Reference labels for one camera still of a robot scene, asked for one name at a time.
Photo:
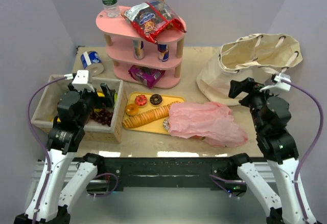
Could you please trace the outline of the cream canvas tote bag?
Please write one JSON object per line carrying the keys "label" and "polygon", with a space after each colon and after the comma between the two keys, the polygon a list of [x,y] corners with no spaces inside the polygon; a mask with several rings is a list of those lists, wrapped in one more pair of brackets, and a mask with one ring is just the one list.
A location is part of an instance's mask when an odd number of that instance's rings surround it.
{"label": "cream canvas tote bag", "polygon": [[209,101],[239,105],[245,97],[228,97],[230,82],[253,78],[264,83],[273,74],[283,73],[302,62],[299,41],[286,34],[251,34],[224,44],[214,53],[196,78]]}

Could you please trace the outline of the purple snack packet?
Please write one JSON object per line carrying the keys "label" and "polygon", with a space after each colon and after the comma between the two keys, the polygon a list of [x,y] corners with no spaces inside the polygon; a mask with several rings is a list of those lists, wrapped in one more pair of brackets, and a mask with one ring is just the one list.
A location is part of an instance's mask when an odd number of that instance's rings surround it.
{"label": "purple snack packet", "polygon": [[133,65],[128,70],[129,75],[137,82],[152,89],[155,84],[164,76],[164,70],[147,68],[145,66]]}

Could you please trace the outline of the pink plastic bag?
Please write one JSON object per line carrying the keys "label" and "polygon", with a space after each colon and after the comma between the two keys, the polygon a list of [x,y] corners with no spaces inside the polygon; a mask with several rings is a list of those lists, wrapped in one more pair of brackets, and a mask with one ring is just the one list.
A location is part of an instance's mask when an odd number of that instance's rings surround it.
{"label": "pink plastic bag", "polygon": [[218,102],[172,104],[168,132],[184,139],[198,137],[214,147],[238,147],[248,141],[232,110]]}

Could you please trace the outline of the silver purple drink can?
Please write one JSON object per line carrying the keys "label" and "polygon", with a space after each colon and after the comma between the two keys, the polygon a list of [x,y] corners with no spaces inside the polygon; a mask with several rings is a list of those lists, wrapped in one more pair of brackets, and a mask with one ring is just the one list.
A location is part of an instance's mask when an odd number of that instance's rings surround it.
{"label": "silver purple drink can", "polygon": [[144,42],[141,40],[133,40],[133,53],[135,59],[144,58]]}

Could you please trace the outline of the blue silver Red Bull can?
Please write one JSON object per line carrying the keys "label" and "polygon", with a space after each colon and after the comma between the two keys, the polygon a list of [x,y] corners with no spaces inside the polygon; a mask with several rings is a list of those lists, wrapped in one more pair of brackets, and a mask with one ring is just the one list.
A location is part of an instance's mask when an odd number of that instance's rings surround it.
{"label": "blue silver Red Bull can", "polygon": [[158,44],[158,59],[161,62],[168,61],[169,59],[169,45],[168,44]]}

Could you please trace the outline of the red snack bag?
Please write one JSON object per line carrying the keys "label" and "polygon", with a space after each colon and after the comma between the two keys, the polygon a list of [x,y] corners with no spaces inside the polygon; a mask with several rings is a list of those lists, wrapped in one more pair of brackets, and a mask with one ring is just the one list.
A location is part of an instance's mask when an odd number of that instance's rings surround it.
{"label": "red snack bag", "polygon": [[122,12],[121,16],[141,38],[154,44],[158,44],[157,36],[166,30],[186,32],[179,16],[165,0],[150,0],[135,5]]}

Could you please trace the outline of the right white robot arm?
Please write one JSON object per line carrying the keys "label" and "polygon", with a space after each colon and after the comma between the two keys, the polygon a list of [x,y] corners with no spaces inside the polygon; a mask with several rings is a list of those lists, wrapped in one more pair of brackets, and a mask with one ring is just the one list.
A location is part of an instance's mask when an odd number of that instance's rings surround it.
{"label": "right white robot arm", "polygon": [[289,90],[292,83],[278,75],[273,76],[273,83],[264,86],[252,78],[232,80],[228,96],[234,99],[242,92],[247,94],[239,103],[250,110],[258,147],[273,173],[278,191],[275,192],[256,172],[247,154],[231,159],[238,177],[263,207],[267,223],[318,223],[300,178],[301,160],[295,140],[286,129],[291,119],[289,103],[270,92],[275,87]]}

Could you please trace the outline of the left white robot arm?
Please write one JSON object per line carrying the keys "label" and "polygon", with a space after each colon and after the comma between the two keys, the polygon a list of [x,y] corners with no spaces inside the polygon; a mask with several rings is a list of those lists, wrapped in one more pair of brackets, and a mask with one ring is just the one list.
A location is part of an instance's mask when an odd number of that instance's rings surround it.
{"label": "left white robot arm", "polygon": [[119,178],[106,172],[105,160],[98,154],[88,153],[79,164],[71,180],[64,180],[82,141],[84,126],[100,98],[90,81],[73,81],[68,93],[57,106],[58,114],[42,144],[45,153],[44,168],[34,197],[25,213],[16,216],[14,223],[69,223],[71,210],[91,180]]}

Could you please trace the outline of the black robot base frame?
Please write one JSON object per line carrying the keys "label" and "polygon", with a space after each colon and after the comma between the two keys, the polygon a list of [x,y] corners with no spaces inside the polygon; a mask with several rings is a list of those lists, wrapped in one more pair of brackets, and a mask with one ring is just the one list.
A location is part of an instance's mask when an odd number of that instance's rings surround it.
{"label": "black robot base frame", "polygon": [[101,173],[112,173],[92,181],[89,193],[103,190],[123,191],[125,188],[225,188],[234,194],[246,191],[245,186],[216,185],[210,176],[238,180],[230,157],[215,158],[105,158]]}

